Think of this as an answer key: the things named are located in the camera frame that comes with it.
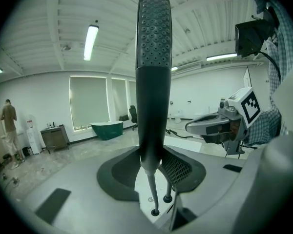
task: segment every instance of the black chair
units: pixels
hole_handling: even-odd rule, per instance
[[[136,123],[133,127],[132,130],[134,130],[136,127],[138,127],[138,115],[137,115],[137,110],[135,106],[130,106],[129,112],[131,114],[131,122]]]

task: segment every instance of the white corrugated ceiling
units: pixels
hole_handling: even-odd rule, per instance
[[[253,0],[170,3],[173,66],[234,52],[235,24],[256,15]],[[22,0],[0,35],[0,81],[62,70],[134,76],[137,8],[138,0]],[[100,29],[84,61],[90,24]]]

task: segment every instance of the black mesh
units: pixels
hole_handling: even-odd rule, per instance
[[[188,163],[169,152],[166,152],[162,157],[162,167],[172,185],[176,185],[192,172],[192,168]]]

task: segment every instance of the checkered shirt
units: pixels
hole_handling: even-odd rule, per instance
[[[264,0],[255,0],[257,6],[266,5]],[[277,33],[277,42],[269,38],[266,41],[268,55],[270,55],[280,69],[281,81],[293,67],[293,21],[288,15],[285,8],[278,0],[268,0],[268,5],[271,5],[279,20],[279,28]],[[257,12],[260,13],[263,7],[257,7]],[[280,85],[278,74],[275,67],[269,62],[268,72],[270,82],[270,107],[264,111],[259,118],[249,128],[249,135],[244,139],[244,144],[253,146],[255,144],[265,144],[272,140],[278,130],[278,125],[281,120],[280,135],[287,134],[288,130],[281,119],[281,115],[276,105],[273,102],[272,94]]]

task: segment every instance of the standing man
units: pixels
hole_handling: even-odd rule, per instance
[[[15,154],[18,153],[22,162],[24,159],[21,155],[21,147],[16,133],[16,127],[14,121],[17,120],[15,108],[11,105],[11,101],[7,99],[5,106],[2,110],[1,120],[4,120],[5,132],[6,132],[6,143],[9,149],[9,153],[13,160],[11,169],[15,169],[19,166]]]

